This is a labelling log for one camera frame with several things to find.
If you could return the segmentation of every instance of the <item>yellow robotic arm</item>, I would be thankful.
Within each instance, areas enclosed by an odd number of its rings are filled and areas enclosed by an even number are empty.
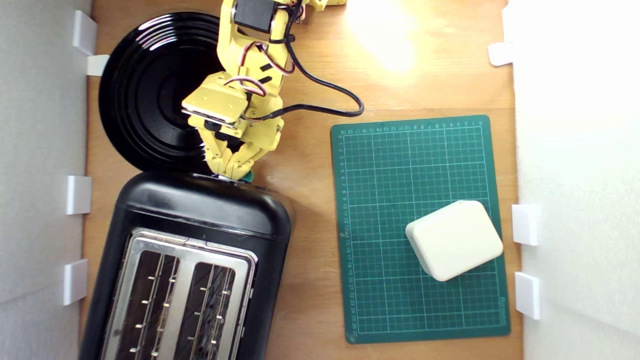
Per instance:
[[[292,56],[292,35],[289,32],[293,22],[304,16],[305,6],[322,11],[327,1],[223,1],[217,52],[225,71],[208,76],[182,102],[183,112],[190,115],[189,125],[197,128],[202,137],[205,160],[215,174],[240,179],[249,173],[258,159],[275,150],[284,126],[281,118],[283,113],[312,110],[357,116],[364,110],[357,96],[337,85],[314,78],[301,67],[295,55]],[[346,2],[329,1],[335,4]],[[266,4],[271,13],[253,10],[256,4]],[[268,32],[269,41],[260,41],[240,32],[239,21]],[[351,96],[360,109],[340,111],[298,104],[283,110],[279,95],[282,81],[293,73],[296,65],[316,83]]]

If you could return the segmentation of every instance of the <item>black cable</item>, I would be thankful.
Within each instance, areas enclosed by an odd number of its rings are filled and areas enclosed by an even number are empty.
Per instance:
[[[291,28],[293,27],[293,24],[297,19],[296,14],[300,13],[301,9],[302,9],[302,0],[298,0],[298,2],[296,3],[296,7],[293,8],[293,10],[287,10],[287,12],[289,13],[289,21],[287,22],[287,27],[285,28],[284,44],[287,47],[287,51],[289,52],[289,55],[291,55],[291,60],[296,64],[297,68],[300,69],[300,72],[302,72],[302,74],[306,76],[309,80],[347,95],[348,97],[352,98],[352,100],[356,102],[356,104],[358,105],[358,109],[356,111],[347,111],[347,110],[338,110],[333,108],[325,108],[324,106],[318,106],[318,105],[295,104],[295,105],[289,105],[285,108],[276,110],[272,113],[269,113],[263,117],[256,118],[254,120],[273,119],[275,117],[282,116],[283,114],[286,114],[292,111],[298,111],[298,110],[316,111],[319,113],[327,113],[330,115],[336,115],[341,117],[360,116],[364,112],[364,104],[356,94],[339,85],[319,79],[309,74],[309,72],[307,72],[304,66],[302,66],[302,64],[300,63],[300,60],[296,56],[296,52],[293,50],[293,46],[291,45],[292,41],[295,39],[295,37],[291,35]]]

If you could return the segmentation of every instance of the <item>white wall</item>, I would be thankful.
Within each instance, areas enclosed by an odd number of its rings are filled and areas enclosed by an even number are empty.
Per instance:
[[[0,359],[77,357],[78,304],[62,306],[82,218],[65,215],[83,175],[86,58],[74,10],[90,0],[0,1]]]
[[[519,196],[541,206],[525,360],[640,359],[640,4],[511,4]]]

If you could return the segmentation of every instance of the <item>white box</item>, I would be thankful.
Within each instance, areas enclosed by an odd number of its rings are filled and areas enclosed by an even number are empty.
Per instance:
[[[503,246],[484,206],[461,200],[406,226],[424,271],[447,281],[502,254]]]
[[[513,241],[538,246],[538,207],[535,205],[512,205]]]
[[[67,215],[91,212],[91,184],[88,176],[67,177]]]
[[[89,278],[89,262],[87,259],[65,265],[65,283],[62,304],[71,305],[87,295]]]
[[[98,24],[80,10],[74,15],[73,45],[87,56],[95,55]]]

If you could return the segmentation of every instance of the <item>toaster metal top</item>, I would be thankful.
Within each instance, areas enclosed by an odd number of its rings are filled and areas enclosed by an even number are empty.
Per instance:
[[[235,358],[256,264],[245,249],[136,230],[102,359]]]

